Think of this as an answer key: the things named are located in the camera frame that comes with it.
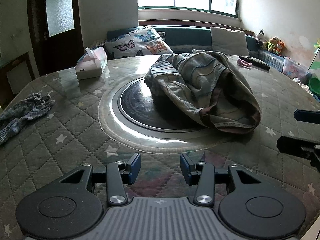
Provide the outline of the colourful paper pinwheel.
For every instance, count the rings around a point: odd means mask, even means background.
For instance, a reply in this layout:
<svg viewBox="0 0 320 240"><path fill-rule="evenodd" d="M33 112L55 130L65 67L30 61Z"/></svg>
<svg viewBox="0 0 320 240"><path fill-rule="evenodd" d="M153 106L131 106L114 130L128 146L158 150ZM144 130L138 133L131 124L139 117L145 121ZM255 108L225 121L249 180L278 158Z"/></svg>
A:
<svg viewBox="0 0 320 240"><path fill-rule="evenodd" d="M315 62L315 59L317 57L317 55L319 54L319 49L320 49L320 38L317 38L317 41L316 43L313 44L314 45L314 48L316 49L315 52L314 52L314 57L308 67L308 69L311 69L313 63Z"/></svg>

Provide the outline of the orange plush toy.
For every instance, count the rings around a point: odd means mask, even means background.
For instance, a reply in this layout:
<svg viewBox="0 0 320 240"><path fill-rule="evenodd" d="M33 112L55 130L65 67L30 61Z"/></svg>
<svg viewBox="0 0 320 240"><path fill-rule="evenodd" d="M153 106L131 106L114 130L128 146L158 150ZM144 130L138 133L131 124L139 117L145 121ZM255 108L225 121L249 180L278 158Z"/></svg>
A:
<svg viewBox="0 0 320 240"><path fill-rule="evenodd" d="M277 43L277 46L276 46L275 54L280 56L281 51L284 49L284 47L285 47L285 43L282 40L279 40L279 42Z"/></svg>

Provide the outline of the clear plastic storage box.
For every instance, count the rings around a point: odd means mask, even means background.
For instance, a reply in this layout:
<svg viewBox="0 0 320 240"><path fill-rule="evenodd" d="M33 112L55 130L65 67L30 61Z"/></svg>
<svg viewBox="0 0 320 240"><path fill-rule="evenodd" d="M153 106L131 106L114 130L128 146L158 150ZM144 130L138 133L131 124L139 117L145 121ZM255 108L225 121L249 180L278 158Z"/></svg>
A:
<svg viewBox="0 0 320 240"><path fill-rule="evenodd" d="M283 73L291 79L296 77L301 80L307 75L308 69L298 64L295 60L284 57Z"/></svg>

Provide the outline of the black remote control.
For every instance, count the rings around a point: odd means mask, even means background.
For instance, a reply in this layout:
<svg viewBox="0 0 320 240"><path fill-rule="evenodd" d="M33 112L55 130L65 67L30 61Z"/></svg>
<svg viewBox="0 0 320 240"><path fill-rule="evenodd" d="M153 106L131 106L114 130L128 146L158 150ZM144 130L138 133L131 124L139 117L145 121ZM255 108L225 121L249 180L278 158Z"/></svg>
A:
<svg viewBox="0 0 320 240"><path fill-rule="evenodd" d="M250 56L239 56L239 59L244 60L248 63L253 64L254 66L269 71L270 70L270 66L268 64L266 64L265 62L256 59L255 57L250 57Z"/></svg>

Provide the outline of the striped blue beige garment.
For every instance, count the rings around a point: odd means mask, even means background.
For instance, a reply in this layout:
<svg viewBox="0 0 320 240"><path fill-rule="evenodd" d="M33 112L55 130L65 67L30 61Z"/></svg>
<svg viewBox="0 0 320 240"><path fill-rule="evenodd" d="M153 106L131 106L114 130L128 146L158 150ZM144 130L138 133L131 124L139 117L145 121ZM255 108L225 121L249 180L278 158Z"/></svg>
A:
<svg viewBox="0 0 320 240"><path fill-rule="evenodd" d="M217 132L246 134L260 123L261 110L234 56L215 51L163 54L144 82L198 124Z"/></svg>

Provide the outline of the quilted star table cover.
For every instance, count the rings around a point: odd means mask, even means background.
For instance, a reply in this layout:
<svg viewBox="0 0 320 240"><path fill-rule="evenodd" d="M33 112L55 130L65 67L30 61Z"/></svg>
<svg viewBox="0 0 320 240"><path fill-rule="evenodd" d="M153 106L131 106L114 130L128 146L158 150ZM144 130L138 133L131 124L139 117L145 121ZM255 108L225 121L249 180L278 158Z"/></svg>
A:
<svg viewBox="0 0 320 240"><path fill-rule="evenodd" d="M142 135L127 123L114 124L118 137L112 139L101 127L103 103L125 82L143 78L156 61L154 56L112 60L99 78L78 80L75 69L39 77L17 96L33 92L49 94L50 112L28 125L1 146L1 239L21 239L15 210L23 197L83 163L101 168L127 160L140 152L142 167L130 197L183 197L195 192L179 167L181 150L191 141L177 134ZM319 103L280 71L239 68L248 81L261 109L261 122L244 138L219 139L211 136L191 152L194 160L204 159L216 167L239 164L282 187L306 207L306 231L319 217L319 173L310 161L280 153L276 142L282 135L319 141L319 126L297 121L297 109L316 111Z"/></svg>

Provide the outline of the blue sofa bench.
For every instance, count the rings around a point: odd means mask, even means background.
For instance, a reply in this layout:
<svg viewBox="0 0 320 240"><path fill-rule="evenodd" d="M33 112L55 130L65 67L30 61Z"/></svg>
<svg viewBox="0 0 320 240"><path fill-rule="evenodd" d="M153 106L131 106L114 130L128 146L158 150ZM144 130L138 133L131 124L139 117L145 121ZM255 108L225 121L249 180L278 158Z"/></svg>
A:
<svg viewBox="0 0 320 240"><path fill-rule="evenodd" d="M164 40L174 53L191 53L193 49L212 49L212 37L209 28L182 25L155 25L153 28L157 32L164 33ZM246 35L246 42L251 57L265 62L280 72L283 71L283 57L260 49L254 36Z"/></svg>

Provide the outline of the black white plush toy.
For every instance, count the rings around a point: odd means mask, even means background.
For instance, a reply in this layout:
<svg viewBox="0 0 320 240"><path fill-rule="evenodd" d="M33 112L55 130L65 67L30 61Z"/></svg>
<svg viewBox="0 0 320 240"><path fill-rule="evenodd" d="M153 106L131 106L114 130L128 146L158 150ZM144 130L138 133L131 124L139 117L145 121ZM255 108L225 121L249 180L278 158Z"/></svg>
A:
<svg viewBox="0 0 320 240"><path fill-rule="evenodd" d="M259 30L259 31L256 33L255 36L256 36L256 38L258 39L258 41L266 42L266 38L265 38L264 30L263 30L263 29Z"/></svg>

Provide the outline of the white tissue box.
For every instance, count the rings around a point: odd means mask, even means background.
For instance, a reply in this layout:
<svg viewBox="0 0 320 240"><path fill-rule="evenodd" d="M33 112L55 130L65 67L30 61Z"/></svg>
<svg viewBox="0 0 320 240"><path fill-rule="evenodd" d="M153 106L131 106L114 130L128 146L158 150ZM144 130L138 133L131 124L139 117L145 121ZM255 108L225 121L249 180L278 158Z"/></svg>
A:
<svg viewBox="0 0 320 240"><path fill-rule="evenodd" d="M107 53L103 47L86 48L86 54L76 64L75 71L78 80L99 77L107 66Z"/></svg>

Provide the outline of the grey plain cushion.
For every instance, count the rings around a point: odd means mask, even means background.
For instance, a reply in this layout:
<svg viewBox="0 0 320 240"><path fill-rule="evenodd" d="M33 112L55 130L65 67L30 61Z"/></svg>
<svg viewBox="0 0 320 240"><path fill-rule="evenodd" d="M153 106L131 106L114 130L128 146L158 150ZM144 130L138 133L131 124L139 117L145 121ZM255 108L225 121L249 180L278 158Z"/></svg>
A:
<svg viewBox="0 0 320 240"><path fill-rule="evenodd" d="M244 31L210 27L212 51L226 55L249 56Z"/></svg>

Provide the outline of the yellow green plush toy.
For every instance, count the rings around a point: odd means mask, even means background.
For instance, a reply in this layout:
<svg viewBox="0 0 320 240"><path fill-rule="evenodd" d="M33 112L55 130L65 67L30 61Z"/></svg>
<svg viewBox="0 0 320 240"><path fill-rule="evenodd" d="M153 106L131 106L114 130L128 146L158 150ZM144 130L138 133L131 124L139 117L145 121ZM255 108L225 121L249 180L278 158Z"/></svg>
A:
<svg viewBox="0 0 320 240"><path fill-rule="evenodd" d="M276 36L270 38L268 41L268 44L267 44L268 52L275 53L276 49L277 49L278 42L279 42L279 38L277 38Z"/></svg>

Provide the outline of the blue patterned gloves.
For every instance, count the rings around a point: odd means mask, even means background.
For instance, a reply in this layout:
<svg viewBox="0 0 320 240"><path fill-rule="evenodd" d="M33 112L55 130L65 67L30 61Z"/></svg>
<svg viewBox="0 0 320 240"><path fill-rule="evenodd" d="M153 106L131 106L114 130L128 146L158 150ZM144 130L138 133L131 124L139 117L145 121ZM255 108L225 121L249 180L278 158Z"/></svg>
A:
<svg viewBox="0 0 320 240"><path fill-rule="evenodd" d="M49 94L33 93L1 114L1 145L25 126L47 115L54 104Z"/></svg>

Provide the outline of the dark wooden door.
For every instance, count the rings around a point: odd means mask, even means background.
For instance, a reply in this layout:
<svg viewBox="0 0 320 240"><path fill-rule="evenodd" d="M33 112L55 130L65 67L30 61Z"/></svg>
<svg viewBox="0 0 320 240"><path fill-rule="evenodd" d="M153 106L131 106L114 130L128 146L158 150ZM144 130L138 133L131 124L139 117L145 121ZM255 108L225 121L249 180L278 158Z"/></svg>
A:
<svg viewBox="0 0 320 240"><path fill-rule="evenodd" d="M27 0L39 75L71 68L84 54L78 0Z"/></svg>

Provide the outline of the butterfly print pillow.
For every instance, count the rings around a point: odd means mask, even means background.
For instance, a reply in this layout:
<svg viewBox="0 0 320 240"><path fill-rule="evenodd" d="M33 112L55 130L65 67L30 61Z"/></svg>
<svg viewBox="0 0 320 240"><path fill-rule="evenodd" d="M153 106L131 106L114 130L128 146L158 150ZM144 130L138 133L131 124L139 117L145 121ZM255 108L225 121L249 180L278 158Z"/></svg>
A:
<svg viewBox="0 0 320 240"><path fill-rule="evenodd" d="M115 37L104 46L114 59L174 53L151 25Z"/></svg>

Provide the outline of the green plastic bucket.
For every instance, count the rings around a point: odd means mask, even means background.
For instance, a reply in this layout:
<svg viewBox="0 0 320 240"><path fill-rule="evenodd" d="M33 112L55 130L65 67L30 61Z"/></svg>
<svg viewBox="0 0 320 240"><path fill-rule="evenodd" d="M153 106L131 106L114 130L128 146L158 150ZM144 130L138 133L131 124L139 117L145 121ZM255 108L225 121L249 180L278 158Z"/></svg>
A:
<svg viewBox="0 0 320 240"><path fill-rule="evenodd" d="M308 86L313 94L320 96L320 79L312 76L309 80Z"/></svg>

